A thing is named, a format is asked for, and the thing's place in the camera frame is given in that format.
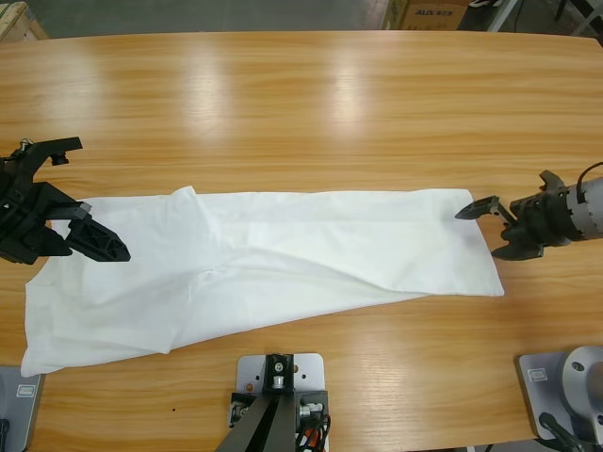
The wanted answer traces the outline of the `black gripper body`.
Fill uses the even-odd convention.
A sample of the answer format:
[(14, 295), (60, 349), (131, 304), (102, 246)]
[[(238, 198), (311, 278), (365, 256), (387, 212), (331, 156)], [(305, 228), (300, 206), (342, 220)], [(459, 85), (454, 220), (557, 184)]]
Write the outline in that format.
[(505, 249), (542, 250), (580, 241), (580, 231), (567, 206), (570, 193), (568, 187), (550, 188), (511, 202), (515, 223), (506, 226), (501, 233), (507, 241)]
[(90, 207), (49, 183), (35, 183), (35, 171), (15, 157), (1, 160), (1, 257), (15, 264), (33, 264), (39, 256), (25, 244), (34, 230), (50, 219), (82, 219)]

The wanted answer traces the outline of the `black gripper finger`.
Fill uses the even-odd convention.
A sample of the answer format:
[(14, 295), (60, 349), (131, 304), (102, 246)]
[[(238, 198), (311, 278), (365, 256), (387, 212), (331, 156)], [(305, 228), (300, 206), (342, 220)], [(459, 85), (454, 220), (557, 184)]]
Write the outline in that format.
[(491, 255), (504, 261), (526, 261), (543, 256), (543, 245), (533, 241), (509, 241), (507, 245), (492, 250)]
[(462, 208), (456, 215), (456, 219), (476, 220), (484, 215), (498, 215), (499, 197), (490, 196), (473, 201)]
[(92, 216), (73, 219), (66, 243), (95, 262), (129, 262), (131, 255), (119, 236)]
[(25, 244), (39, 257), (69, 256), (73, 250), (65, 239), (48, 227), (41, 227), (25, 237)]

